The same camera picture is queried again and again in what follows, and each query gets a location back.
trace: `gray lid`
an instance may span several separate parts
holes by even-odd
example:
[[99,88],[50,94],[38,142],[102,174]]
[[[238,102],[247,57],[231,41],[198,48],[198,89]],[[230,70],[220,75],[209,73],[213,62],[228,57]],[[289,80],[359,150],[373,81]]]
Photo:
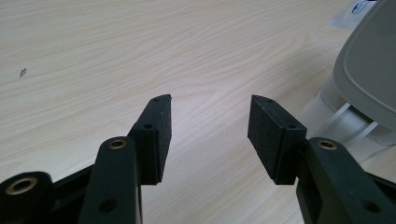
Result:
[[346,100],[396,131],[396,1],[378,1],[342,48],[333,71]]

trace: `table top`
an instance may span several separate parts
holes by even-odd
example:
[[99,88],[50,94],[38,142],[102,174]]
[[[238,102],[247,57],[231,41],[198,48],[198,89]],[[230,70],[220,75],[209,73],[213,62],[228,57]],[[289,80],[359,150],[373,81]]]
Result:
[[[56,181],[93,164],[149,99],[172,94],[163,182],[142,187],[145,223],[302,223],[249,143],[252,94],[296,116],[332,73],[347,1],[0,3],[0,180]],[[396,181],[395,150],[362,164]]]

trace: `wooden table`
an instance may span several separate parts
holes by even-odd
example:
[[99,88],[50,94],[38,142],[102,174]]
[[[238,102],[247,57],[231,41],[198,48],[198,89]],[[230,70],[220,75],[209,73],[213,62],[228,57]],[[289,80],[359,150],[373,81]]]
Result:
[[[348,1],[0,3],[0,178],[54,181],[128,133],[150,98],[173,96],[163,182],[145,223],[302,223],[295,186],[275,186],[247,139],[252,94],[293,115],[332,73]],[[396,181],[395,150],[363,167]]]

